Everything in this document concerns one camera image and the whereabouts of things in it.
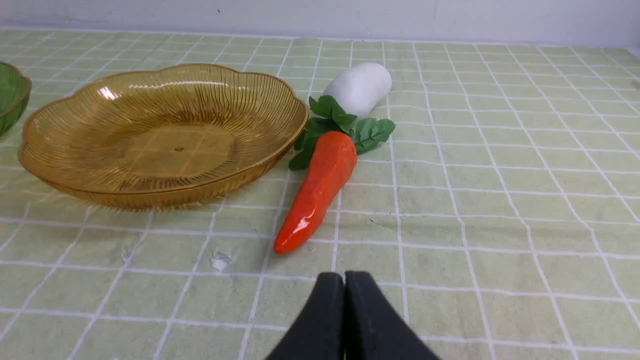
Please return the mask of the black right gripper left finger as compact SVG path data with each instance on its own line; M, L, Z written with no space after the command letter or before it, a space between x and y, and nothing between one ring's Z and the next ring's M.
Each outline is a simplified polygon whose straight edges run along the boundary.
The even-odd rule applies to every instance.
M345 283L338 273L317 276L310 296L268 360L342 360Z

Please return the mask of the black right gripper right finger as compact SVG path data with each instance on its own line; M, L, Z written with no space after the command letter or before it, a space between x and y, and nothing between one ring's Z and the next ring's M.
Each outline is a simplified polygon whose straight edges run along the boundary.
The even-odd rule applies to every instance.
M347 360L438 360L405 323L366 271L345 272Z

